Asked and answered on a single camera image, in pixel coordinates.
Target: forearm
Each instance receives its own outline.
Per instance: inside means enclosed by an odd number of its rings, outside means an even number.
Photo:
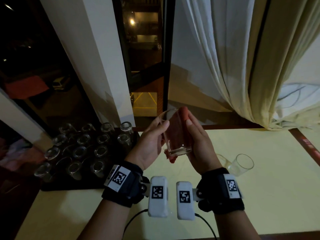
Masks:
[[[102,200],[78,240],[121,240],[130,208]]]
[[[261,239],[243,210],[223,215],[214,215],[221,240]]]

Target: wrist strap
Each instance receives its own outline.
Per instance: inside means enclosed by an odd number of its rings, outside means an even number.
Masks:
[[[128,161],[114,165],[104,184],[102,198],[130,208],[144,197],[140,192],[142,175],[141,168]]]
[[[197,186],[201,197],[199,209],[214,214],[227,214],[232,211],[244,210],[242,195],[238,184],[226,168],[218,168],[202,175]]]

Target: hand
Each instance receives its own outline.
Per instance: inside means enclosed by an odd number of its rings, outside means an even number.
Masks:
[[[125,161],[138,165],[146,170],[158,157],[161,147],[164,145],[162,133],[169,127],[166,120],[160,124],[160,117],[156,117],[149,127],[142,133],[137,145],[127,155]]]
[[[190,119],[186,120],[186,127],[193,137],[194,145],[192,152],[188,153],[187,156],[192,166],[200,174],[221,168],[222,165],[208,134],[190,111],[188,116]]]

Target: person's right hand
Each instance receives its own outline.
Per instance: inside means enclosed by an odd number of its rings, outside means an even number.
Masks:
[[[188,116],[190,119],[186,120],[186,127],[194,140],[192,152],[187,154],[191,165],[201,175],[207,171],[221,168],[222,165],[214,152],[208,134],[190,111]]]

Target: person's left arm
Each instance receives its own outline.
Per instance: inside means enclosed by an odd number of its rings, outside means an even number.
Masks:
[[[157,117],[152,121],[125,159],[138,165],[143,171],[156,160],[161,152],[164,143],[162,133],[168,128],[169,121],[160,124],[160,120]],[[121,240],[129,211],[128,207],[103,199],[78,240]]]

